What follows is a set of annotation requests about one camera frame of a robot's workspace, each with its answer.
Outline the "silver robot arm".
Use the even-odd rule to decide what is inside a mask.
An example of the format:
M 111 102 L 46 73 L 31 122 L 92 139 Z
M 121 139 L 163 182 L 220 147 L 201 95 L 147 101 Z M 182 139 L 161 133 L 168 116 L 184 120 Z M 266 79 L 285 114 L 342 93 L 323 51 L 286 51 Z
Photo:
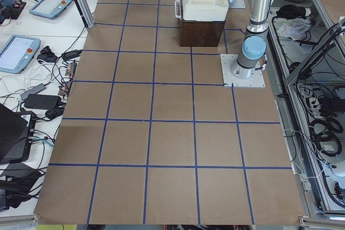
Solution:
M 249 0 L 250 17 L 246 36 L 237 59 L 230 65 L 231 73 L 239 79 L 249 79 L 256 64 L 266 51 L 268 12 L 272 0 Z

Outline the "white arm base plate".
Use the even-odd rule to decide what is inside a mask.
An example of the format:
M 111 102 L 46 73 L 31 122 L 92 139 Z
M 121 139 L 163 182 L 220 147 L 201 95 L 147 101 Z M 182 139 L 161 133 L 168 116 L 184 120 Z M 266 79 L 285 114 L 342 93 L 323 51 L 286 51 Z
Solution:
M 237 88 L 265 88 L 263 72 L 258 61 L 254 68 L 243 68 L 237 63 L 237 54 L 221 54 L 223 86 Z

